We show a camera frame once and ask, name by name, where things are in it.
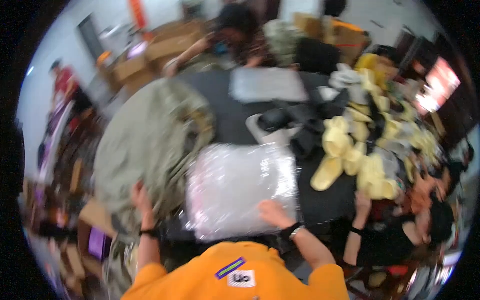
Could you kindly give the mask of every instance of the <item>person in orange shirt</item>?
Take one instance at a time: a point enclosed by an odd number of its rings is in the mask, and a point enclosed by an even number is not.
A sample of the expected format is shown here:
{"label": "person in orange shirt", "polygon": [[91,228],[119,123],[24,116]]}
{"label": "person in orange shirt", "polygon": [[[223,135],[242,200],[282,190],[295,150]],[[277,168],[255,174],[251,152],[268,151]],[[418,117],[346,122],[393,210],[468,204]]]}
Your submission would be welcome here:
{"label": "person in orange shirt", "polygon": [[264,200],[260,217],[282,229],[312,267],[309,284],[298,280],[273,248],[254,242],[221,242],[167,274],[160,263],[152,204],[145,187],[132,187],[142,214],[138,273],[122,300],[148,299],[328,299],[348,300],[343,271],[330,251],[304,226],[287,216],[280,203]]}

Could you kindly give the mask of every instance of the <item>purple box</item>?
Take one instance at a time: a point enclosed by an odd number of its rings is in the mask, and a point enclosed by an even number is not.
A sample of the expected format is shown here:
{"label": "purple box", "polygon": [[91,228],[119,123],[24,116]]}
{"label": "purple box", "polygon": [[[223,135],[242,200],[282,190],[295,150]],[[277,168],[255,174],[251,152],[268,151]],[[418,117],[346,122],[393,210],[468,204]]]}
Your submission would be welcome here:
{"label": "purple box", "polygon": [[88,239],[88,253],[103,261],[110,253],[110,244],[112,239],[102,231],[92,227],[90,238]]}

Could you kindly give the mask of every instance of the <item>plastic packaging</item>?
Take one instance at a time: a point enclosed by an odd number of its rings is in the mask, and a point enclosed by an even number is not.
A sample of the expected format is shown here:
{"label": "plastic packaging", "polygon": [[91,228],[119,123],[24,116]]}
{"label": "plastic packaging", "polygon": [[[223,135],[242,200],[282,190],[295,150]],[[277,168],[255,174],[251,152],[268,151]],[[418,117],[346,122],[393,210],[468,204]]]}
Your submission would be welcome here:
{"label": "plastic packaging", "polygon": [[236,68],[230,78],[230,95],[242,103],[281,99],[308,100],[297,72],[279,68]]}
{"label": "plastic packaging", "polygon": [[185,227],[202,241],[274,233],[257,205],[279,201],[299,219],[296,173],[294,156],[275,144],[207,146],[187,173]]}

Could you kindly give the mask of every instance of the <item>white label with black text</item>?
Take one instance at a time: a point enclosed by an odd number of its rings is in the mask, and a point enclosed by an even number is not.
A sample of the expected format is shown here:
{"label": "white label with black text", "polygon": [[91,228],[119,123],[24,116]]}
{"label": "white label with black text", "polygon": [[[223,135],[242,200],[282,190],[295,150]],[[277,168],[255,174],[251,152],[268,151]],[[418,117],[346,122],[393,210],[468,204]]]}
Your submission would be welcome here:
{"label": "white label with black text", "polygon": [[235,270],[227,275],[229,287],[252,288],[255,286],[255,274],[253,270]]}

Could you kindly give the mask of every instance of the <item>black wristband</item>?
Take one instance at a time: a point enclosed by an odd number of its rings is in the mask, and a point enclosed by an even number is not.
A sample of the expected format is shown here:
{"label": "black wristband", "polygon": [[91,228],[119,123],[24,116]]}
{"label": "black wristband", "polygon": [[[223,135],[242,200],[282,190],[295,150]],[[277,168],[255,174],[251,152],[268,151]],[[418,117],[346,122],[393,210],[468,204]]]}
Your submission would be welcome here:
{"label": "black wristband", "polygon": [[139,236],[142,236],[143,234],[146,234],[151,238],[158,239],[158,232],[155,229],[140,230]]}
{"label": "black wristband", "polygon": [[298,227],[300,227],[300,226],[302,226],[302,225],[303,225],[302,223],[297,222],[297,223],[293,224],[292,226],[283,229],[283,230],[280,232],[280,236],[281,236],[284,240],[290,240],[290,234],[292,234],[292,232],[293,232],[295,229],[297,229]]}
{"label": "black wristband", "polygon": [[350,226],[350,231],[353,232],[353,233],[358,234],[359,236],[362,236],[362,234],[363,234],[363,230],[362,230],[362,229],[358,229],[358,228],[355,228],[355,227],[353,227],[353,226]]}

